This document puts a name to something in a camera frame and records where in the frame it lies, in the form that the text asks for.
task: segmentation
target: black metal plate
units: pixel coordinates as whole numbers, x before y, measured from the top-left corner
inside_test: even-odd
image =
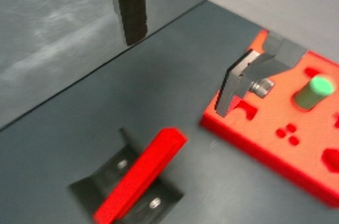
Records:
[[[134,149],[129,145],[125,145],[118,153],[90,176],[70,184],[70,191],[89,218],[128,172],[137,156]],[[164,181],[164,179],[157,178],[124,218],[116,223],[157,224],[181,197],[182,193],[173,187],[173,185]],[[150,202],[154,199],[160,200],[160,203],[156,207],[150,207]]]
[[[146,35],[145,0],[117,0],[124,39],[134,45]]]

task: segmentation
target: metal bracket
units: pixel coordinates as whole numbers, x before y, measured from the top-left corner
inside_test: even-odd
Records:
[[[125,147],[90,176],[69,186],[89,218],[100,208],[138,157],[137,148],[132,146],[132,138],[124,129],[120,132]],[[157,177],[124,217],[113,223],[157,224],[181,197],[182,193],[174,186]]]
[[[244,98],[248,92],[264,98],[273,87],[268,77],[292,69],[306,49],[269,32],[262,43],[264,53],[249,50],[226,70],[216,102],[216,112],[225,116],[233,97]]]
[[[145,0],[112,0],[125,44],[134,45],[146,35]]]

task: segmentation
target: red bar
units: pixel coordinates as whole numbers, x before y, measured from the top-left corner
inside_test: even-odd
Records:
[[[158,132],[94,212],[93,221],[97,224],[110,224],[116,219],[122,218],[185,142],[184,135],[174,128],[162,129]]]

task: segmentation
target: silver screw head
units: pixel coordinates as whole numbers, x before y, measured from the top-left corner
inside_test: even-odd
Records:
[[[160,199],[158,197],[156,197],[156,198],[150,201],[150,203],[149,203],[149,208],[150,208],[150,209],[154,209],[154,208],[160,205],[160,203],[161,203],[161,199]]]
[[[253,82],[249,92],[252,92],[258,98],[264,98],[273,87],[273,82],[264,78],[260,82]]]
[[[118,169],[122,169],[128,165],[128,161],[122,160],[116,166]]]

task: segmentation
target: dark gray table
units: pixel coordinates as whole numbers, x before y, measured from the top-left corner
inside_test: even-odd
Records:
[[[205,3],[0,133],[0,223],[89,223],[67,185],[121,148],[177,127],[189,143],[164,171],[185,192],[162,224],[334,224],[298,188],[198,126],[226,67],[258,27]]]
[[[145,0],[148,35],[202,0]],[[0,0],[0,128],[128,47],[112,0]]]

